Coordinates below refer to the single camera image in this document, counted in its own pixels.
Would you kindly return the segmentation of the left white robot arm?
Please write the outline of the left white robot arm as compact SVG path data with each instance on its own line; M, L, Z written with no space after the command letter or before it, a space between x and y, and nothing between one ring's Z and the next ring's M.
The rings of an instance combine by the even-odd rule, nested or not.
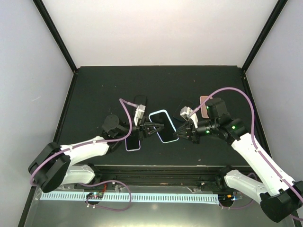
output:
M86 184L91 189L101 185L102 178L92 164L79 163L93 157L112 153L129 139L136 142L161 132L162 123L153 123L143 116L137 121L122 122L118 116L109 115L99 136L70 145L47 144L28 167L30 183L44 193L52 192L64 184Z

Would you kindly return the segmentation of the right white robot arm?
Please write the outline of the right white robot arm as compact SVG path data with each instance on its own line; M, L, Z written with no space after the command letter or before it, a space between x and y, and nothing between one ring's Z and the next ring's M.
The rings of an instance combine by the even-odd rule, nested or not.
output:
M259 177L254 180L227 166L216 177L216 187L221 191L231 188L244 193L276 223L302 207L302 181L295 181L274 162L243 121L230 116L222 99L210 99L205 105L209 118L203 121L198 120L190 107L180 110L186 122L176 130L175 136L199 143L200 137L215 135L237 151Z

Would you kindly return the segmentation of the pink phone case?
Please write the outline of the pink phone case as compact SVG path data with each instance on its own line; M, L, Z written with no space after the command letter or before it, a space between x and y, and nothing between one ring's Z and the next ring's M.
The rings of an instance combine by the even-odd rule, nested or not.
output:
M207 98L208 98L208 96L200 96L200 98L199 98L200 103L203 103ZM201 116L202 116L202 118L204 118L204 119L209 119L208 112L207 112L207 107L206 107L206 103L204 103L204 104L201 106Z

